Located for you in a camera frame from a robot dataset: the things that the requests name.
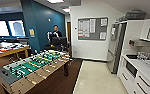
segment ceiling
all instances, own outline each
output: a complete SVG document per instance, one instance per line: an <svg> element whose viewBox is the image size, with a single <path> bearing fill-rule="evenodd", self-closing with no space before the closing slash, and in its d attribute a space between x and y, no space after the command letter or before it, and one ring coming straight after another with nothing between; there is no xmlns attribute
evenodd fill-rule
<svg viewBox="0 0 150 94"><path fill-rule="evenodd" d="M69 6L80 6L81 5L81 0L64 0L62 3L50 3L47 0L35 0L45 6L48 6L58 12L61 12L63 14L69 14L64 12L62 9L63 8L68 8Z"/></svg>
<svg viewBox="0 0 150 94"><path fill-rule="evenodd" d="M64 2L56 4L51 4L47 0L35 0L35 1L63 14L69 14L64 12L62 10L63 8L81 5L81 0L64 0ZM14 13L14 12L22 12L20 0L0 0L0 14Z"/></svg>
<svg viewBox="0 0 150 94"><path fill-rule="evenodd" d="M63 14L68 13L64 12L62 8L68 6L81 5L81 0L64 0L63 3L56 3L56 4L51 4L47 0L35 0L35 1ZM150 17L150 0L103 0L103 1L122 13L126 13L133 9L139 9L145 11ZM22 11L20 0L0 0L0 13L10 13L20 11Z"/></svg>
<svg viewBox="0 0 150 94"><path fill-rule="evenodd" d="M133 9L139 9L146 12L150 17L150 0L103 0L103 1L122 13L126 13Z"/></svg>

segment blue wall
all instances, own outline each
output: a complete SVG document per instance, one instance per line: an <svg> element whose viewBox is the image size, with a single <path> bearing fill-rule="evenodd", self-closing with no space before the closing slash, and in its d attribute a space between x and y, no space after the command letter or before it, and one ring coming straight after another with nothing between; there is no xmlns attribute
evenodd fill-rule
<svg viewBox="0 0 150 94"><path fill-rule="evenodd" d="M59 31L66 36L65 16L53 9L50 9L33 0L21 0L23 15L26 24L26 31L34 29L35 37L30 37L32 50L43 50L44 46L49 44L47 40L47 32L53 31L53 25L59 26Z"/></svg>
<svg viewBox="0 0 150 94"><path fill-rule="evenodd" d="M8 21L12 21L12 20L22 20L24 22L23 13L22 12L18 12L18 13L0 14L0 21L6 21L6 23L8 23Z"/></svg>
<svg viewBox="0 0 150 94"><path fill-rule="evenodd" d="M34 9L33 12L35 15L38 39L41 50L44 49L45 45L49 44L47 39L47 32L54 31L53 25L58 25L59 31L62 32L62 35L64 37L66 36L64 14L61 14L37 2L33 2L32 6Z"/></svg>

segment microwave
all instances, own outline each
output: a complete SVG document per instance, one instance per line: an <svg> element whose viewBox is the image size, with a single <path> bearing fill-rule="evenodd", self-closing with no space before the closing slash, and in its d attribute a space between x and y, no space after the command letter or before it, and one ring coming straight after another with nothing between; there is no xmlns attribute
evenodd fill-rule
<svg viewBox="0 0 150 94"><path fill-rule="evenodd" d="M128 61L126 62L126 69L128 69L134 78L136 77L137 69Z"/></svg>

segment light fixture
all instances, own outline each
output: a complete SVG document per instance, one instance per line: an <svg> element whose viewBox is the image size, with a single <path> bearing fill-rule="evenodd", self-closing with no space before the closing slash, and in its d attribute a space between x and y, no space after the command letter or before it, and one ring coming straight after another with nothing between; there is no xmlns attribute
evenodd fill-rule
<svg viewBox="0 0 150 94"><path fill-rule="evenodd" d="M70 12L70 8L64 8L63 9L65 12Z"/></svg>
<svg viewBox="0 0 150 94"><path fill-rule="evenodd" d="M47 0L49 1L50 3L61 3L61 2L64 2L63 0Z"/></svg>

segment notice board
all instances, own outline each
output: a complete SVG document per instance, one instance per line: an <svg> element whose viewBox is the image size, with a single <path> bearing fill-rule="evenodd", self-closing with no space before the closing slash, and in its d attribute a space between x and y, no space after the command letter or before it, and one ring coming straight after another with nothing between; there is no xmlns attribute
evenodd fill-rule
<svg viewBox="0 0 150 94"><path fill-rule="evenodd" d="M79 40L106 40L108 18L78 19Z"/></svg>

